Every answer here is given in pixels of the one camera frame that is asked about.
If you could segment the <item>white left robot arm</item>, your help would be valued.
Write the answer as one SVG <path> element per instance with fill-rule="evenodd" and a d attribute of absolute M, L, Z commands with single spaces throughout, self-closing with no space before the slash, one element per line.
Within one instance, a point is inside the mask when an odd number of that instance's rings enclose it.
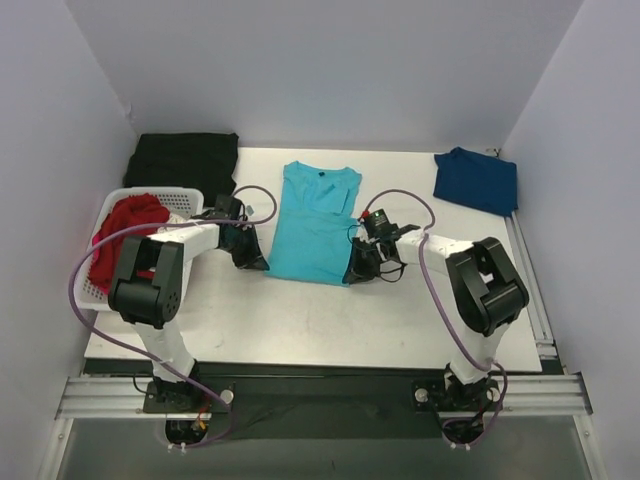
<path fill-rule="evenodd" d="M 187 350 L 175 319 L 183 297 L 184 269 L 209 250 L 228 253 L 238 269 L 267 271 L 249 208 L 223 196 L 195 217 L 203 226 L 170 228 L 150 236 L 124 238 L 114 270 L 108 304 L 133 326 L 153 357 L 157 396 L 182 412 L 202 399 L 198 365 Z"/>

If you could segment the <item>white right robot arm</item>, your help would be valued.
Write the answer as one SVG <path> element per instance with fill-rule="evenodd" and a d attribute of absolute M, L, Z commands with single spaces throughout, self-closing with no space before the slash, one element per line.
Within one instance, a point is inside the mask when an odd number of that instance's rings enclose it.
<path fill-rule="evenodd" d="M 395 264 L 391 274 L 420 267 L 431 298 L 458 348 L 448 364 L 443 383 L 448 404 L 465 408 L 479 395 L 478 382 L 495 365 L 498 346 L 509 326 L 529 303 L 529 293 L 502 243 L 487 237 L 480 241 L 455 240 L 431 234 L 414 224 L 398 226 L 382 209 L 365 211 L 359 218 L 365 235 L 350 239 L 351 253 L 343 282 L 347 285 L 383 278 L 385 263 Z M 445 275 L 464 324 L 457 333 L 446 314 L 431 278 Z"/>

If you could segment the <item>turquoise t-shirt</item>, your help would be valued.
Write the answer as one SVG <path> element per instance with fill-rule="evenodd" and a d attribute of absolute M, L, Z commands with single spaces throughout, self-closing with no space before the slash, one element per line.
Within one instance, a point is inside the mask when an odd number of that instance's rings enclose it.
<path fill-rule="evenodd" d="M 355 228 L 352 217 L 362 175 L 345 167 L 298 161 L 283 169 L 280 212 L 268 258 L 270 277 L 341 286 Z"/>

